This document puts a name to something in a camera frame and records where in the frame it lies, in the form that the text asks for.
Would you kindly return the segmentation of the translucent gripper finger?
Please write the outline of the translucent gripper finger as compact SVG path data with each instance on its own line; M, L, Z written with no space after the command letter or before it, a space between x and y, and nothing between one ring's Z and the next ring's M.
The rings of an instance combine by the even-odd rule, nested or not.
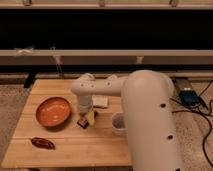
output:
M94 113L94 111L88 112L88 113L85 115L85 117L86 117L86 119L87 119L87 121L88 121L88 123L89 123L90 125L93 125L93 124L95 123L95 113Z

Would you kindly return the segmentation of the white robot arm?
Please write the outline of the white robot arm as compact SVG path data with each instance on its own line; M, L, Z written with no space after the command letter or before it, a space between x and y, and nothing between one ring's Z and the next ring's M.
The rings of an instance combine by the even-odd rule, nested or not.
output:
M71 83L71 91L81 113L93 107L94 95L121 98L133 171L185 171L170 106L170 77L138 70L97 80L86 73Z

